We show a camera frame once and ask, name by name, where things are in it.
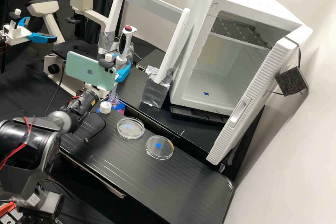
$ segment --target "white bottle cap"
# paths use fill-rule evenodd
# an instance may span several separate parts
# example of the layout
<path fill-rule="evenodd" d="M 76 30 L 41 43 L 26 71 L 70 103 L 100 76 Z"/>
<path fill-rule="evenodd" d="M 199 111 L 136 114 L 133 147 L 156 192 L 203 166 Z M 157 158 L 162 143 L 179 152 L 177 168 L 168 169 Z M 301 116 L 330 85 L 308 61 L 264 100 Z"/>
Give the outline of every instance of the white bottle cap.
<path fill-rule="evenodd" d="M 100 103 L 100 112 L 102 112 L 103 114 L 108 114 L 111 112 L 111 107 L 112 107 L 112 104 L 107 102 L 107 101 L 103 101 Z"/>
<path fill-rule="evenodd" d="M 112 61 L 112 54 L 105 54 L 105 61 L 111 62 Z"/>
<path fill-rule="evenodd" d="M 14 14 L 20 16 L 21 15 L 21 10 L 20 9 L 15 9 Z"/>

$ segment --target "petri dish lid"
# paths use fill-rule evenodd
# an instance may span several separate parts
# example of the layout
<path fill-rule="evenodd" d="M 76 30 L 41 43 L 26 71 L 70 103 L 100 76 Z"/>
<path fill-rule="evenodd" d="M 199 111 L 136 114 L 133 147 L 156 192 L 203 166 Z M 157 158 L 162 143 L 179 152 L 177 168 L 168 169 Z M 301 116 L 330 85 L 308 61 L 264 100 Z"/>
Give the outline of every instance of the petri dish lid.
<path fill-rule="evenodd" d="M 154 135 L 147 140 L 146 151 L 153 158 L 165 160 L 173 155 L 174 145 L 167 138 Z"/>
<path fill-rule="evenodd" d="M 127 139 L 136 139 L 144 134 L 145 126 L 137 118 L 126 117 L 119 120 L 117 130 L 121 136 Z"/>

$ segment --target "green iphone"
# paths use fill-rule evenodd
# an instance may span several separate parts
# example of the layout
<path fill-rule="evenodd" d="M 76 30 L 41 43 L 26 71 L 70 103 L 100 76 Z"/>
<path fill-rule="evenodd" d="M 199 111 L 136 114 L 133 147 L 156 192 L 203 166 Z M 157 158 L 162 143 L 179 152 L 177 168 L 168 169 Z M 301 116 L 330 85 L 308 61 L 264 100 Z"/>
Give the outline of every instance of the green iphone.
<path fill-rule="evenodd" d="M 116 69 L 106 69 L 97 60 L 85 57 L 75 52 L 68 52 L 66 56 L 65 72 L 78 80 L 99 86 L 107 91 L 113 89 Z"/>

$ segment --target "silver duct tape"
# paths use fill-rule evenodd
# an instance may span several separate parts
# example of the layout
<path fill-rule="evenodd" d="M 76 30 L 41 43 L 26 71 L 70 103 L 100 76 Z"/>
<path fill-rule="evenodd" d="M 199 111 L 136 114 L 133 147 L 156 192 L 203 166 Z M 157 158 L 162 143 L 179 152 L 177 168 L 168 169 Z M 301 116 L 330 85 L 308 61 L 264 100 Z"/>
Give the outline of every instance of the silver duct tape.
<path fill-rule="evenodd" d="M 98 47 L 109 51 L 113 45 L 114 41 L 114 31 L 104 32 L 101 31 L 99 34 Z"/>
<path fill-rule="evenodd" d="M 168 76 L 159 84 L 155 83 L 156 75 L 151 74 L 142 93 L 141 101 L 150 106 L 161 108 L 170 88 L 170 83 L 173 79 L 171 69 L 168 70 Z"/>

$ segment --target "foam block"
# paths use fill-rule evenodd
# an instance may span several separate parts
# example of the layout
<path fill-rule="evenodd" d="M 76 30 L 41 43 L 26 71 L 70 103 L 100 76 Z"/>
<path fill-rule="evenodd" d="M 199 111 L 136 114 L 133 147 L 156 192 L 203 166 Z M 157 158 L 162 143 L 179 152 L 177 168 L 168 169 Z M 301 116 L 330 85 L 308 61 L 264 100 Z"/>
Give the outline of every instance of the foam block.
<path fill-rule="evenodd" d="M 284 96 L 293 95 L 308 88 L 308 84 L 298 67 L 276 75 L 275 79 Z"/>

